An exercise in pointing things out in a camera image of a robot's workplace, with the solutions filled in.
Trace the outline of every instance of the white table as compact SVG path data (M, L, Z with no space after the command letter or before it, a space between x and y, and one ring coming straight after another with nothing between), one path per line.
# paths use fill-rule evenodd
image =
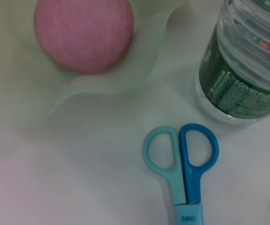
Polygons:
M226 125L201 113L194 75L221 0L192 0L170 19L153 78L119 95L76 96L44 123L0 125L0 225L173 225L166 182L144 165L141 145L157 126L197 122L217 136L217 164L202 177L207 225L270 225L270 118ZM188 134L191 161L209 143ZM172 164L169 139L151 155Z

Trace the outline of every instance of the blue scissor handle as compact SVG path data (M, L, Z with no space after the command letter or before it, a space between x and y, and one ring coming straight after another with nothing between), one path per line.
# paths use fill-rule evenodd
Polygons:
M203 133L210 141L212 146L212 156L210 160L202 166L193 166L189 161L186 133L189 130L197 130ZM215 135L203 125L187 124L180 130L180 151L183 159L183 171L185 177L185 188L188 203L201 202L201 176L210 169L217 161L219 154L218 141Z
M152 162L149 157L149 145L160 134L169 134L173 150L174 164L169 169L163 169ZM146 166L154 173L162 176L168 183L173 204L185 204L186 195L182 172L182 161L179 151L178 135L172 127L158 127L152 130L145 138L142 147L143 159Z

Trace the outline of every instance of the pink ball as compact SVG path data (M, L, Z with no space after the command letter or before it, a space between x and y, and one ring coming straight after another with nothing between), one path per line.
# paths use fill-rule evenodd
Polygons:
M134 19L128 0L39 0L34 29L43 50L81 73L105 71L131 43Z

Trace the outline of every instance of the frosted glass bowl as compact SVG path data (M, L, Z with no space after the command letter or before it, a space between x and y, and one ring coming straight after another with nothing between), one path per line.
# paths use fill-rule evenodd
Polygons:
M0 121L27 127L79 93L123 92L151 74L171 13L185 0L130 0L135 32L127 54L107 72L81 75L53 63L37 43L37 0L0 0Z

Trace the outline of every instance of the water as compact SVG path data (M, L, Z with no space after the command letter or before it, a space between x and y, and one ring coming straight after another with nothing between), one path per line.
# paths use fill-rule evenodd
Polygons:
M202 105L219 120L270 115L270 0L226 0L196 78Z

